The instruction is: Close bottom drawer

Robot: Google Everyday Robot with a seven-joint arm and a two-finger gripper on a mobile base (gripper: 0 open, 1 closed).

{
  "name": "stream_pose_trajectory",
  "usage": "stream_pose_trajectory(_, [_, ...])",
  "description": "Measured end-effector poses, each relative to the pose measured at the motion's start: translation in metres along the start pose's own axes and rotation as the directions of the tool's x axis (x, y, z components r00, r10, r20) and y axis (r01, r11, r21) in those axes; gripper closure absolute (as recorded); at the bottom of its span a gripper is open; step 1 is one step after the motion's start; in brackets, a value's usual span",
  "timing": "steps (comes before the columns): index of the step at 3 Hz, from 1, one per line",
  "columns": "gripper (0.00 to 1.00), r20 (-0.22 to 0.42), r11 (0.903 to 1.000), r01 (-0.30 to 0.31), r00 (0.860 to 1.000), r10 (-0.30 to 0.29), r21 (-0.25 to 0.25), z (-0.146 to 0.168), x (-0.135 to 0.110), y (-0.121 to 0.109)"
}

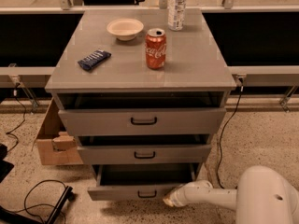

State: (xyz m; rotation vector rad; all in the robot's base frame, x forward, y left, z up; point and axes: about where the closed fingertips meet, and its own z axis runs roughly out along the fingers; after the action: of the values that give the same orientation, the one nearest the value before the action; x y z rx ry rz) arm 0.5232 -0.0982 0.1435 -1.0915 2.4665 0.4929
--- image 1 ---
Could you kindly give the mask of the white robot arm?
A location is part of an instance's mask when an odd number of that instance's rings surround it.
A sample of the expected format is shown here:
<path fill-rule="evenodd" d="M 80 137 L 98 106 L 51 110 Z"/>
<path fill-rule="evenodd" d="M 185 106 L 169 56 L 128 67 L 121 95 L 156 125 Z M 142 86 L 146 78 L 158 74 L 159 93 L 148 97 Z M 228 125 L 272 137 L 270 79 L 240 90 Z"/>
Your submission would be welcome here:
<path fill-rule="evenodd" d="M 248 168 L 237 189 L 216 189 L 207 180 L 193 181 L 168 192 L 164 203 L 172 207 L 211 203 L 235 211 L 236 224 L 299 224 L 299 191 L 265 166 Z"/>

